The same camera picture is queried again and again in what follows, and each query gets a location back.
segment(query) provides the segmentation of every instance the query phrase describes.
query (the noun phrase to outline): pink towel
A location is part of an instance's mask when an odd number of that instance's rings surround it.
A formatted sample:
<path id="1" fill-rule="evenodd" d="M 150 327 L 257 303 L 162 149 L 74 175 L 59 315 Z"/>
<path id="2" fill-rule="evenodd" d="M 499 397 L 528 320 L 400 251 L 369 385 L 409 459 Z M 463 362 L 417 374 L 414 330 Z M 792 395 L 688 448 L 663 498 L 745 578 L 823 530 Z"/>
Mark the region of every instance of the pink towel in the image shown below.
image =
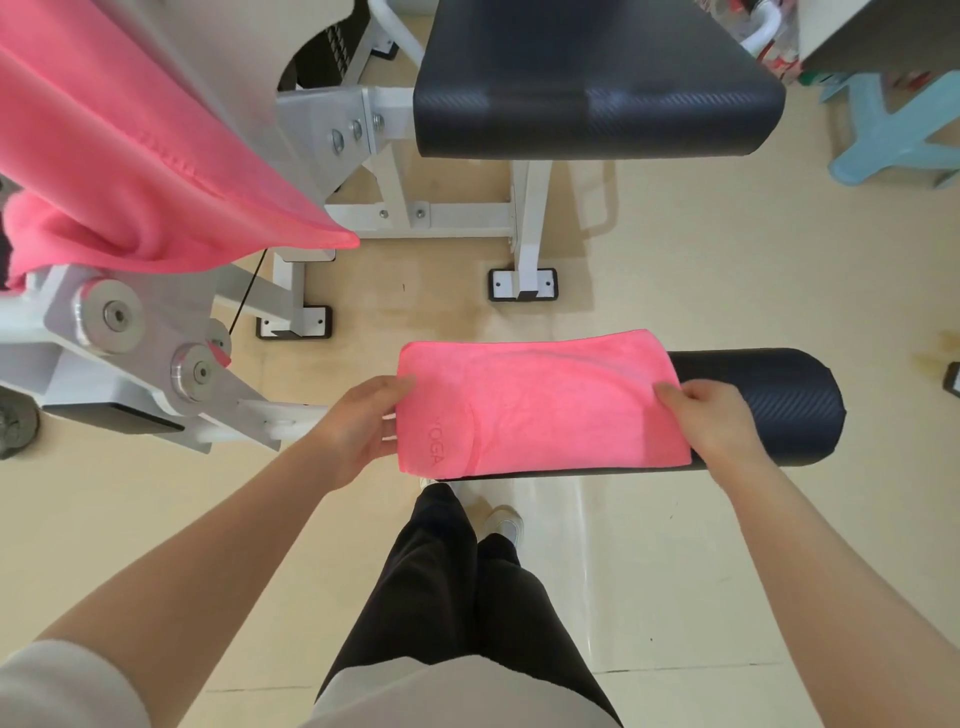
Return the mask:
<path id="1" fill-rule="evenodd" d="M 670 468 L 690 446 L 653 384 L 679 384 L 649 331 L 533 344 L 416 342 L 396 406 L 400 469 L 437 480 L 589 468 Z"/>
<path id="2" fill-rule="evenodd" d="M 186 273 L 356 235 L 181 89 L 91 0 L 0 0 L 11 288 L 82 263 Z"/>

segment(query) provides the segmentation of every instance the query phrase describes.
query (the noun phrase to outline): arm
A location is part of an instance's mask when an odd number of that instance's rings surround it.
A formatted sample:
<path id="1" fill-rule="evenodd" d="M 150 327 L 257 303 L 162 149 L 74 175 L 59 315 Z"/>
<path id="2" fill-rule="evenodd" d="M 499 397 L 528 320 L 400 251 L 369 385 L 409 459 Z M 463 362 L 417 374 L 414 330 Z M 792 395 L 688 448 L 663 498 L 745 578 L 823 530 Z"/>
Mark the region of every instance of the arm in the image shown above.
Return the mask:
<path id="1" fill-rule="evenodd" d="M 735 387 L 657 385 L 730 497 L 777 624 L 826 726 L 960 725 L 960 651 L 770 460 Z"/>
<path id="2" fill-rule="evenodd" d="M 413 386 L 380 376 L 351 389 L 253 480 L 58 619 L 65 640 L 123 672 L 154 728 L 194 701 L 323 497 L 396 452 L 385 420 Z"/>

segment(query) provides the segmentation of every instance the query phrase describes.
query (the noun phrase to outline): forearm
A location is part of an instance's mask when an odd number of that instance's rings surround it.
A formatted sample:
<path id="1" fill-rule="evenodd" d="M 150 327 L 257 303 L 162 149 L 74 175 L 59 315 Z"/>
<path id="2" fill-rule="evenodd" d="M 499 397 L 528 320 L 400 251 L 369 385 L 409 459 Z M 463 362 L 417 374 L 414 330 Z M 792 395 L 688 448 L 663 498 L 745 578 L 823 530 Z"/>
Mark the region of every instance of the forearm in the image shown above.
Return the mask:
<path id="1" fill-rule="evenodd" d="M 769 461 L 715 473 L 826 726 L 960 724 L 960 653 Z"/>
<path id="2" fill-rule="evenodd" d="M 301 440 L 47 629 L 117 666 L 154 728 L 176 725 L 332 484 Z"/>

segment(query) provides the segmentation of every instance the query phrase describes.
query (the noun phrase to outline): black pants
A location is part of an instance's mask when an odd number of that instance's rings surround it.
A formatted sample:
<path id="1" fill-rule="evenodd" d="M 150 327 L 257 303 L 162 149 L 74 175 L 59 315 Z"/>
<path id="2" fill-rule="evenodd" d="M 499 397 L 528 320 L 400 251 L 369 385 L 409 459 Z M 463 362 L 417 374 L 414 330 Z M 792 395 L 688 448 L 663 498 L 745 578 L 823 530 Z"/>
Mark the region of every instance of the black pants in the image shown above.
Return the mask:
<path id="1" fill-rule="evenodd" d="M 465 655 L 569 688 L 620 722 L 514 545 L 499 534 L 477 544 L 460 501 L 435 483 L 417 498 L 320 692 L 346 667 Z"/>

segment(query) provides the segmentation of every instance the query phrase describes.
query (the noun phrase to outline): hand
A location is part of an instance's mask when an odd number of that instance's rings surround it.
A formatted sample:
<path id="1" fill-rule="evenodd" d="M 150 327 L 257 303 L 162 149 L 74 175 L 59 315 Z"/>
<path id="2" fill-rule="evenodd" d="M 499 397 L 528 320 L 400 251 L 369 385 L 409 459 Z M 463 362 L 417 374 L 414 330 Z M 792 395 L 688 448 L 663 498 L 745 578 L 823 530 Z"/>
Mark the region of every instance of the hand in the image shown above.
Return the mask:
<path id="1" fill-rule="evenodd" d="M 343 488 L 373 460 L 396 453 L 396 403 L 414 388 L 411 376 L 375 376 L 358 384 L 334 404 L 303 438 L 332 458 L 334 488 Z"/>
<path id="2" fill-rule="evenodd" d="M 692 379 L 682 389 L 660 382 L 654 391 L 712 474 L 770 460 L 756 433 L 754 414 L 732 384 Z"/>

